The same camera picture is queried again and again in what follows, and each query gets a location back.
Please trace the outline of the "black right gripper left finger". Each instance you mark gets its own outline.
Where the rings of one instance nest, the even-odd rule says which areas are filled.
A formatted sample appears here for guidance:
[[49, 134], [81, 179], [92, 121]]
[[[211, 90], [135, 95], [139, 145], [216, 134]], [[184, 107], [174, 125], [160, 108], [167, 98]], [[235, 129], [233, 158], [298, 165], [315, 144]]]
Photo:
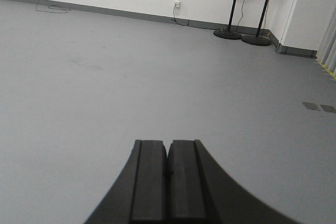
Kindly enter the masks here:
[[163, 142], [136, 140], [123, 170], [86, 223], [163, 223], [165, 170]]

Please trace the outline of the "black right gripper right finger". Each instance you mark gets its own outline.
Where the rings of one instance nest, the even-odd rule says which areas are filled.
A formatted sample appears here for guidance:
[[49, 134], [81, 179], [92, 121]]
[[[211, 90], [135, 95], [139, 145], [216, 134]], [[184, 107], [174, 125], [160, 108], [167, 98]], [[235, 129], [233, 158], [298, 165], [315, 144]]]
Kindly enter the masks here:
[[200, 140], [174, 140], [168, 170], [169, 223], [296, 223], [235, 181]]

